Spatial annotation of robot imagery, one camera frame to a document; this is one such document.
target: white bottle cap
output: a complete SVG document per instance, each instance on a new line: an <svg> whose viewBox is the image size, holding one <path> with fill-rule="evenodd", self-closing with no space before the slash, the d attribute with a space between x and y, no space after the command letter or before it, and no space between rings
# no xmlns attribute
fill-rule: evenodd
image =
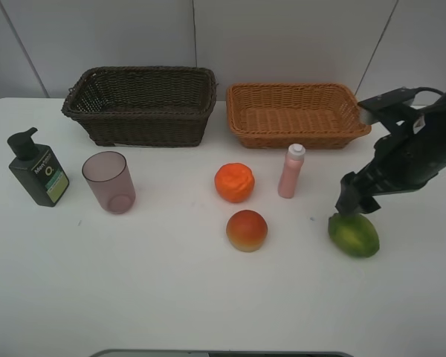
<svg viewBox="0 0 446 357"><path fill-rule="evenodd" d="M288 149L288 156L293 160L303 160L306 148L301 144L292 144Z"/></svg>

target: toy fruit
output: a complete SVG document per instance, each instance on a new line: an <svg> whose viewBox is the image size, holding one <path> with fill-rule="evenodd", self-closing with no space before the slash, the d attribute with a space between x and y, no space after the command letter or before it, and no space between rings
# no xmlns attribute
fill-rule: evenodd
<svg viewBox="0 0 446 357"><path fill-rule="evenodd" d="M253 192L253 173L243 164L223 165L215 175L215 188L223 199L232 203L243 202Z"/></svg>
<svg viewBox="0 0 446 357"><path fill-rule="evenodd" d="M265 242L268 225L259 213L241 210L228 220L226 234L236 249L257 251Z"/></svg>
<svg viewBox="0 0 446 357"><path fill-rule="evenodd" d="M329 218L329 236L337 247L352 257L371 257L380 248L373 224L361 214Z"/></svg>

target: transparent cup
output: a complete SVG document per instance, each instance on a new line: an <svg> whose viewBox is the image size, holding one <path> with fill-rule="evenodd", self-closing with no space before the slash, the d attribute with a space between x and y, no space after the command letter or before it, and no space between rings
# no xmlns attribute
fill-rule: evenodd
<svg viewBox="0 0 446 357"><path fill-rule="evenodd" d="M124 213L135 201L126 158L115 151L99 152L83 165L83 176L97 201L110 213Z"/></svg>

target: basket rim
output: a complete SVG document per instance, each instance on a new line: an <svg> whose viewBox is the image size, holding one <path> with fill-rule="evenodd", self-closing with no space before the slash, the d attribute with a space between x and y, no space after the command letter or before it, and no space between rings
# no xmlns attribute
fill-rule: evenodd
<svg viewBox="0 0 446 357"><path fill-rule="evenodd" d="M233 116L233 91L238 88L254 88L254 87L273 87L273 88L281 88L281 87L287 87L287 88L307 88L307 87L332 87L332 88L339 88L343 90L349 97L350 100L354 103L355 107L358 111L360 109L357 107L357 99L353 95L352 91L341 83L234 83L231 86L227 88L226 92L226 105L227 105L227 119L229 122L229 127L231 132L240 137L240 138L247 138L247 139L264 139L264 138L273 138L273 139L279 139L279 138L287 138L287 137L294 137L299 139L315 139L315 138L347 138L347 139L356 139L361 136L365 136L369 134L372 131L372 127L370 125L367 125L365 127L362 127L358 130L328 130L325 132L318 132L318 131L293 131L293 130L280 130L280 131L271 131L271 130L265 130L265 131L248 131L245 129L242 129L237 125L237 123L234 120Z"/></svg>
<svg viewBox="0 0 446 357"><path fill-rule="evenodd" d="M194 112L178 112L178 111L172 111L172 112L150 112L150 111L143 111L143 112L87 112L83 110L76 110L72 109L72 103L76 99L76 96L78 93L80 93L81 90L85 87L86 80L92 75L97 72L104 72L104 71L129 71L129 72L136 72L136 71L180 71L180 72L195 72L195 73L204 73L206 74L210 79L210 96L207 100L207 105L202 110L195 110ZM207 117L212 111L213 107L216 103L216 79L215 74L213 71L211 71L208 68L204 67L185 67L185 66L165 66L165 65L151 65L151 66L103 66L103 67L93 67L85 71L81 77L78 79L78 81L74 84L73 87L69 89L69 94L66 96L65 101L62 105L61 112L75 120L85 120L85 119L92 119L92 118L102 118L103 115L116 115L120 117L126 117L126 118L142 118L143 115L146 116L153 116L155 118L160 117L166 117L168 118L169 115L178 116L182 119L201 119Z"/></svg>

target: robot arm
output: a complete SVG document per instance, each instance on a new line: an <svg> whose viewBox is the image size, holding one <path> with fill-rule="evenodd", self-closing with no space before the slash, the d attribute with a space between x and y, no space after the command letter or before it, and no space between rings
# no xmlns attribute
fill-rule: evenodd
<svg viewBox="0 0 446 357"><path fill-rule="evenodd" d="M446 93L431 106L411 108L420 91L442 94L401 88L358 104L364 123L379 121L390 134L375 143L371 162L342 178L340 214L374 212L380 205L373 196L419 190L446 167Z"/></svg>

